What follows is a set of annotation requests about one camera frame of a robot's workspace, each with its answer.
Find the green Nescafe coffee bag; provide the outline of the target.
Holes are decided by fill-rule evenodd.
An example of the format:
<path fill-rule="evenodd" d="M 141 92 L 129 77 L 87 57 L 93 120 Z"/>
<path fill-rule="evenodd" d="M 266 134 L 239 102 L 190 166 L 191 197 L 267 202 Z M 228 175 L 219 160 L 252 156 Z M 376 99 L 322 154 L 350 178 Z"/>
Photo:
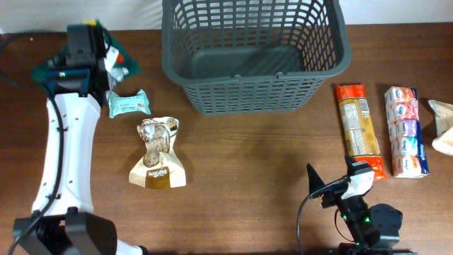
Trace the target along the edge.
<path fill-rule="evenodd" d="M 138 61 L 133 59 L 126 49 L 110 34 L 107 30 L 104 34 L 105 47 L 108 48 L 107 57 L 104 59 L 105 67 L 110 75 L 117 82 L 122 82 L 126 78 L 141 72 Z M 56 55 L 39 64 L 32 71 L 31 78 L 34 82 L 44 81 L 46 72 L 50 68 L 54 58 L 62 58 L 68 52 L 68 46 L 65 45 Z"/>

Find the teal snack packet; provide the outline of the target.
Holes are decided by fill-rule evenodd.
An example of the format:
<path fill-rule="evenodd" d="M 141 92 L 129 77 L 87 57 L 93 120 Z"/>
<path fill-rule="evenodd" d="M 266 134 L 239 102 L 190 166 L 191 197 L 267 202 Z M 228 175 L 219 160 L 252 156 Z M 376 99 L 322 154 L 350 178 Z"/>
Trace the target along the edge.
<path fill-rule="evenodd" d="M 121 97 L 115 92 L 112 92 L 108 99 L 108 106 L 110 118 L 131 112 L 142 112 L 147 115 L 151 114 L 149 99 L 146 92 L 142 89 L 140 89 L 136 95 L 127 97 Z"/>

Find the beige brown snack pouch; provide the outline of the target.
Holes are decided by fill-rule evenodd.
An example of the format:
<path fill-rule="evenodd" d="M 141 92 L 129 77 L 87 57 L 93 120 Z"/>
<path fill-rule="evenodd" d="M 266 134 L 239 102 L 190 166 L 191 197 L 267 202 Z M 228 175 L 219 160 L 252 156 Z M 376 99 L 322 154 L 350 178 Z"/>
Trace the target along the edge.
<path fill-rule="evenodd" d="M 148 189 L 187 184 L 184 166 L 174 150 L 179 127 L 179 120 L 168 116 L 144 119 L 138 124 L 137 132 L 147 151 L 129 173 L 131 184 Z"/>

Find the multicolour tissue packet bundle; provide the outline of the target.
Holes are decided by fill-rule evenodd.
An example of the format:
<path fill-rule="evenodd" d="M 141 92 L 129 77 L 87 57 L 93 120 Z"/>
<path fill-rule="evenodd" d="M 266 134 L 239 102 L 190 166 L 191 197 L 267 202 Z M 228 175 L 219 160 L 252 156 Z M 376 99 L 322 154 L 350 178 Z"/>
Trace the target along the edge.
<path fill-rule="evenodd" d="M 384 94 L 393 175 L 421 179 L 430 174 L 419 121 L 417 91 L 392 86 Z"/>

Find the orange biscuit roll pack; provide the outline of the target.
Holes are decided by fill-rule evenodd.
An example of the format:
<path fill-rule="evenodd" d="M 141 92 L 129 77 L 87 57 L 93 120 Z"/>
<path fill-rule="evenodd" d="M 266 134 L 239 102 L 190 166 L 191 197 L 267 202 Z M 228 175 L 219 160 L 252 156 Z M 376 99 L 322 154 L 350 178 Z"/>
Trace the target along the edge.
<path fill-rule="evenodd" d="M 372 167 L 375 181 L 388 179 L 374 133 L 365 86 L 337 84 L 336 97 L 348 154 L 357 162 L 367 162 Z"/>

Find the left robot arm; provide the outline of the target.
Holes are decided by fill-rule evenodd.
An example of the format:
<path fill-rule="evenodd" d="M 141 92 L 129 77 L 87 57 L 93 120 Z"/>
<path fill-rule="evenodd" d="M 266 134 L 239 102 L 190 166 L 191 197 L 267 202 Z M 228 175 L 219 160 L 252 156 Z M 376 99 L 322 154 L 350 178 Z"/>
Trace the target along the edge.
<path fill-rule="evenodd" d="M 93 212 L 93 139 L 113 89 L 105 67 L 113 39 L 102 25 L 89 23 L 68 25 L 67 40 L 40 81 L 47 97 L 45 165 L 30 216 L 14 221 L 8 253 L 21 247 L 28 254 L 147 254 Z"/>

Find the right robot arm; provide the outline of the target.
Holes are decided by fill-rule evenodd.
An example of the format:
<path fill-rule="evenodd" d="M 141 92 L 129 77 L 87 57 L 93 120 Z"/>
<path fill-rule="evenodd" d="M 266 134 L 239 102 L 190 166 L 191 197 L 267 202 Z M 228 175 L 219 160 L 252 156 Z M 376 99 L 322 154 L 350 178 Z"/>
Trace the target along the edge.
<path fill-rule="evenodd" d="M 346 175 L 324 183 L 315 168 L 307 164 L 309 194 L 302 201 L 297 213 L 297 243 L 303 254 L 300 236 L 302 209 L 311 199 L 321 198 L 321 207 L 336 208 L 334 217 L 341 217 L 352 238 L 338 245 L 335 254 L 412 254 L 412 251 L 395 249 L 399 243 L 399 230 L 403 221 L 400 210 L 385 203 L 368 206 L 364 196 L 372 189 L 374 171 L 365 161 L 345 156 Z"/>

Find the cream crumpled bag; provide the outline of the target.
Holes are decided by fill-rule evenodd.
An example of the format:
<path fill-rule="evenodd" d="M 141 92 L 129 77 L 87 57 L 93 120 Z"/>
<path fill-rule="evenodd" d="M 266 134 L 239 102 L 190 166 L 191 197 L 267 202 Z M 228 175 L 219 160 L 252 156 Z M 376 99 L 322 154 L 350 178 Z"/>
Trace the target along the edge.
<path fill-rule="evenodd" d="M 435 114 L 437 137 L 432 147 L 443 154 L 452 156 L 452 104 L 436 100 L 428 101 Z"/>

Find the grey plastic lattice basket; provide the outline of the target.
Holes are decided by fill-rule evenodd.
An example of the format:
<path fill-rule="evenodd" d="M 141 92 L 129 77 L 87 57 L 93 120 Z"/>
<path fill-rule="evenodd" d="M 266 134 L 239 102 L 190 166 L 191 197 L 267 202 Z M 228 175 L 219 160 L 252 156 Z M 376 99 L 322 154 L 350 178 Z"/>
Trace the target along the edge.
<path fill-rule="evenodd" d="M 344 72 L 339 0 L 162 3 L 162 68 L 206 115 L 292 111 Z"/>

